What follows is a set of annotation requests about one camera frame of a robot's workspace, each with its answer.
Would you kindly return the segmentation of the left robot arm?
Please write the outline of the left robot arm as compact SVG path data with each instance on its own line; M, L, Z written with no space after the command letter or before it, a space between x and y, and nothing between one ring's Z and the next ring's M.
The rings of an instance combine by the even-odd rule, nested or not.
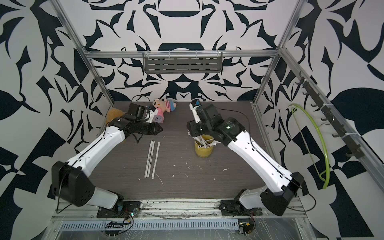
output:
M157 107L134 103L126 113L111 109L105 130L93 142L66 162L52 166L53 195L76 207L98 207L107 212L107 218L121 217L125 212L123 196L96 187L89 177L104 157L129 136L139 142L144 135L159 134L163 130L155 121L159 115Z

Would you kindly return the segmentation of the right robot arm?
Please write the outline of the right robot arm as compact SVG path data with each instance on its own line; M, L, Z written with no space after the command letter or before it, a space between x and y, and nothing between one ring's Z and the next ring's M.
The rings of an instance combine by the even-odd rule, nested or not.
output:
M189 104L194 120L187 123L192 137L209 135L240 156L264 181L262 188L244 190L234 200L238 209L266 208L282 216L301 188L304 177L278 164L235 118L223 119L213 104L193 100Z

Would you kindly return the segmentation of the white straw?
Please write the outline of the white straw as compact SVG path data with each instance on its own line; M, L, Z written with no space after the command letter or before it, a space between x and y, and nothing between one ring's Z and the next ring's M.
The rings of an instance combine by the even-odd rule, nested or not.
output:
M152 152L153 152L153 146L154 146L154 141L151 141L150 142L150 146L149 146L149 152L148 152L148 157L147 157L147 163L146 163L144 178L147 178L149 176L148 175L148 171L149 171L149 168L150 168L150 162L151 162L151 155L152 155Z
M155 173L156 173L156 167L157 167L157 162L158 162L158 157L159 157L160 146L161 146L161 142L158 142L156 156L155 156L155 162L154 162L152 176L151 176L152 180L155 178Z
M150 149L149 149L149 154L148 154L148 160L147 160L147 165L146 165L146 173L145 177L148 178L150 176L150 169L152 165L152 160L153 160L153 153L154 153L154 147L155 147L155 141L150 142Z

